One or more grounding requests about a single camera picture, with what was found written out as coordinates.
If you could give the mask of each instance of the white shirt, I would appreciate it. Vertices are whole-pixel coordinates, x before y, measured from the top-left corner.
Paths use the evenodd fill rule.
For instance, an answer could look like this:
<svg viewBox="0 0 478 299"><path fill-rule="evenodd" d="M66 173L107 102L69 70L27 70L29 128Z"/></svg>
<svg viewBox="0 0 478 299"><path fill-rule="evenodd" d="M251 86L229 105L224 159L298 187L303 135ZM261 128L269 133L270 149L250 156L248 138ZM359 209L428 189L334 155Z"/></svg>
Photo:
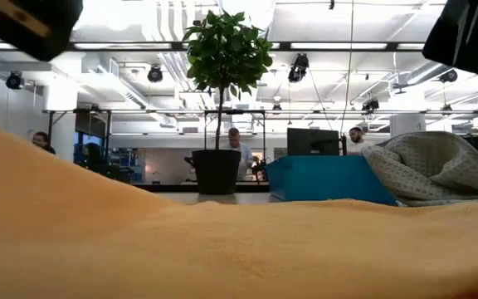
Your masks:
<svg viewBox="0 0 478 299"><path fill-rule="evenodd" d="M237 171L237 179L244 180L246 177L246 171L248 170L249 162L252 160L252 151L245 145L244 143L240 142L239 146L236 148L232 148L229 143L225 145L219 146L221 150L238 150L241 152L241 162L239 162L239 170Z"/></svg>
<svg viewBox="0 0 478 299"><path fill-rule="evenodd" d="M370 141L355 143L350 140L348 142L348 154L361 154L361 150L370 145L373 145L373 143Z"/></svg>

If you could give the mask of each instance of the black plant pot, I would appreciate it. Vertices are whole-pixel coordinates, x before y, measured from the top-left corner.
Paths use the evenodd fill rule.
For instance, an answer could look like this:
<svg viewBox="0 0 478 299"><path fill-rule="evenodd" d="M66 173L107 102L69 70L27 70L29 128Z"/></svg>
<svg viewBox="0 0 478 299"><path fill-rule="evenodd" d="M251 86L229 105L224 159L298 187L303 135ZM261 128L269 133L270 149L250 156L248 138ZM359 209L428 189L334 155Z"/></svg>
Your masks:
<svg viewBox="0 0 478 299"><path fill-rule="evenodd" d="M237 150L197 150L193 163L200 194L233 194L241 152Z"/></svg>

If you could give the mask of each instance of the man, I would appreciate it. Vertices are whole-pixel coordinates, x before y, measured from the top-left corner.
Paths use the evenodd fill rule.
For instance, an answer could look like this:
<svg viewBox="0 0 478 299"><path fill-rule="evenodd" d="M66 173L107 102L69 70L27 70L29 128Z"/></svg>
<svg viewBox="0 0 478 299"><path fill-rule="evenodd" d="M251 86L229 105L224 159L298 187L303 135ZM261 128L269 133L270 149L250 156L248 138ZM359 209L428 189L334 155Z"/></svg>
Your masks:
<svg viewBox="0 0 478 299"><path fill-rule="evenodd" d="M36 132L32 137L32 143L51 154L56 154L55 149L49 145L49 135L46 132Z"/></svg>
<svg viewBox="0 0 478 299"><path fill-rule="evenodd" d="M364 141L363 130L359 127L354 127L349 131L349 138L352 142L348 144L348 154L360 155L363 148L373 145L369 141Z"/></svg>
<svg viewBox="0 0 478 299"><path fill-rule="evenodd" d="M228 131L228 141L227 145L220 147L221 150L238 150L241 152L241 162L239 162L239 170L237 171L237 180L244 180L246 177L246 171L254 164L254 162L259 161L259 158L252 156L252 151L241 142L241 134L237 128L231 128Z"/></svg>

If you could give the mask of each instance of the woman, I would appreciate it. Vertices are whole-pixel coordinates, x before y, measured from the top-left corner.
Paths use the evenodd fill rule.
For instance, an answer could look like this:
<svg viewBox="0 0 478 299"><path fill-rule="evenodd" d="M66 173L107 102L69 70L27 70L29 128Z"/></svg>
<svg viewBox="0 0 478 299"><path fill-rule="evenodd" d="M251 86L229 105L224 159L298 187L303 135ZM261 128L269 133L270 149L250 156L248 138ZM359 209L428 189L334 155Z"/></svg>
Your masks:
<svg viewBox="0 0 478 299"><path fill-rule="evenodd" d="M84 147L84 164L82 167L98 174L106 174L108 163L103 159L101 148L97 144L89 143Z"/></svg>
<svg viewBox="0 0 478 299"><path fill-rule="evenodd" d="M55 149L49 145L49 135L46 132L36 132L32 136L32 143L51 154L56 154Z"/></svg>

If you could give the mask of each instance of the potted plant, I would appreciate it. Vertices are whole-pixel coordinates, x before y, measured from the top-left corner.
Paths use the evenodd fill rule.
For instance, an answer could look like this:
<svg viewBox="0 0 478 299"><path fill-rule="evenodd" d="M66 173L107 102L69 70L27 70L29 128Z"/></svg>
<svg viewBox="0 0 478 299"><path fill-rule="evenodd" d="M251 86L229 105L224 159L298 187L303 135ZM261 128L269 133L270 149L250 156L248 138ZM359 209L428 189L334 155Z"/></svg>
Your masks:
<svg viewBox="0 0 478 299"><path fill-rule="evenodd" d="M241 24L244 12L221 16L208 12L206 18L188 28L183 40L192 34L198 38L189 42L188 59L191 67L188 78L193 78L197 89L218 89L219 108L215 149L193 152L193 164L197 173L198 191L201 194L232 194L235 190L237 168L241 152L219 150L222 103L227 88L234 96L240 92L251 94L250 87L272 65L269 50L272 44L259 38L260 30Z"/></svg>

